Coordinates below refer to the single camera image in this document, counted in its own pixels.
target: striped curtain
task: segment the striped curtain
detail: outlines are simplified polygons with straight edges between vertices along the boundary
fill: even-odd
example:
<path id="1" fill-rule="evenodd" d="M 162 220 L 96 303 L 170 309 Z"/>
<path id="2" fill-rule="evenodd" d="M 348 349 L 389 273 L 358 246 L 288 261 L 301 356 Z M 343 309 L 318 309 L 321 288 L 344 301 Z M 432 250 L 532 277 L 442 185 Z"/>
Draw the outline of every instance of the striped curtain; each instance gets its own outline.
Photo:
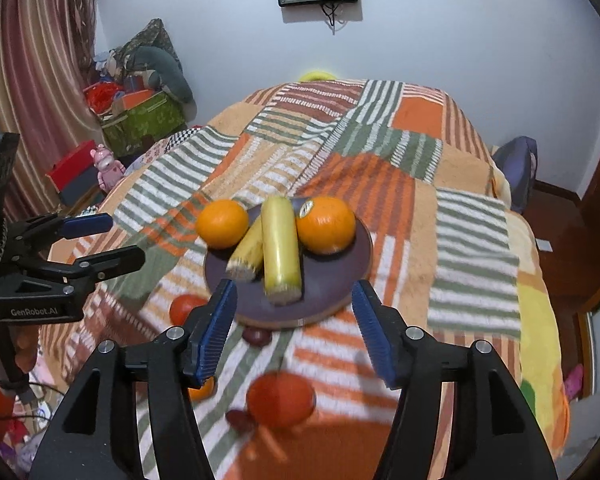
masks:
<path id="1" fill-rule="evenodd" d="M 80 142 L 102 139 L 82 95 L 93 35 L 93 0 L 0 0 L 0 132 L 21 134 L 11 221 L 55 210 L 45 173 Z"/>

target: green storage box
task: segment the green storage box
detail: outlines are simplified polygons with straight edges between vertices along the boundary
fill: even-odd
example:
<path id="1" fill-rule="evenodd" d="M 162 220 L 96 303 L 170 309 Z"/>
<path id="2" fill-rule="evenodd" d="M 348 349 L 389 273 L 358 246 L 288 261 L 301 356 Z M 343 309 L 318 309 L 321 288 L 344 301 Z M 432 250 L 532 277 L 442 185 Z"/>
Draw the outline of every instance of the green storage box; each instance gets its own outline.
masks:
<path id="1" fill-rule="evenodd" d="M 182 108 L 165 92 L 158 92 L 102 123 L 107 146 L 116 157 L 140 152 L 144 136 L 160 140 L 181 128 L 186 128 Z"/>

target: bed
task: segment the bed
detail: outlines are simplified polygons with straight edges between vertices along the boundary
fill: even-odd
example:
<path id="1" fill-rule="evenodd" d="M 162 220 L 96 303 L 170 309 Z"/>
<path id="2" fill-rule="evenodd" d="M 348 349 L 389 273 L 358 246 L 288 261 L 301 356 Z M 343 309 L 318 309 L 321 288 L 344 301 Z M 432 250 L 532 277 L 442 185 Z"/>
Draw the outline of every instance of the bed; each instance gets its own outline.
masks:
<path id="1" fill-rule="evenodd" d="M 283 84 L 254 92 L 207 126 L 166 139 L 101 207 L 113 229 L 52 257 L 137 244 L 144 268 L 101 283 L 84 320 L 45 326 L 41 342 L 54 380 L 71 383 L 100 340 L 136 344 L 170 324 L 171 300 L 210 295 L 196 215 L 211 200 L 245 207 L 270 193 L 346 200 L 372 233 L 370 280 L 384 304 L 438 340 L 490 341 L 520 385 L 547 444 L 559 456 L 568 432 L 560 347 L 533 233 L 510 211 L 510 193 L 468 118 L 443 91 L 395 81 Z M 258 349 L 234 324 L 216 374 L 218 391 L 194 405 L 218 479 L 371 478 L 397 392 L 375 377 L 350 306 L 323 322 L 276 332 Z M 266 370 L 307 377 L 311 418 L 265 438 L 224 420 L 243 408 Z M 444 473 L 452 386 L 444 385 L 430 478 Z M 158 478 L 146 400 L 138 426 L 147 478 Z"/>

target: fruit plate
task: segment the fruit plate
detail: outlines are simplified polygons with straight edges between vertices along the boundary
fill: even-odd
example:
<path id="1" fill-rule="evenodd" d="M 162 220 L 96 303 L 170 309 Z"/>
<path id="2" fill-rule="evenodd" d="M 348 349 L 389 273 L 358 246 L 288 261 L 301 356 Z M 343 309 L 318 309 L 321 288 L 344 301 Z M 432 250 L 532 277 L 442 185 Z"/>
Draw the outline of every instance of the fruit plate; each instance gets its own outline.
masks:
<path id="1" fill-rule="evenodd" d="M 292 198 L 298 214 L 306 198 Z M 247 211 L 252 224 L 260 214 L 260 205 Z M 226 278 L 225 269 L 235 248 L 208 250 L 205 256 L 205 279 L 209 290 L 216 290 Z M 371 271 L 373 244 L 368 229 L 356 217 L 356 238 L 344 251 L 318 256 L 301 250 L 302 298 L 285 306 L 267 301 L 262 272 L 253 282 L 237 283 L 238 309 L 235 320 L 256 328 L 280 330 L 315 323 L 335 314 L 351 302 L 351 287 L 356 280 L 367 278 Z"/>

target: pink slipper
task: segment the pink slipper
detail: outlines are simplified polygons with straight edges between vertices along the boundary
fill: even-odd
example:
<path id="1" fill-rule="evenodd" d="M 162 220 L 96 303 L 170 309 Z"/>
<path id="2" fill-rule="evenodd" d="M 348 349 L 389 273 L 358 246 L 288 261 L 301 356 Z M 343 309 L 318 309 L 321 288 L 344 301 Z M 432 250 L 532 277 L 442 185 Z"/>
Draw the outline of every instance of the pink slipper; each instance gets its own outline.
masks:
<path id="1" fill-rule="evenodd" d="M 582 381 L 584 379 L 584 366 L 581 364 L 569 372 L 567 378 L 564 380 L 564 393 L 567 399 L 575 399 L 580 391 L 582 390 Z"/>

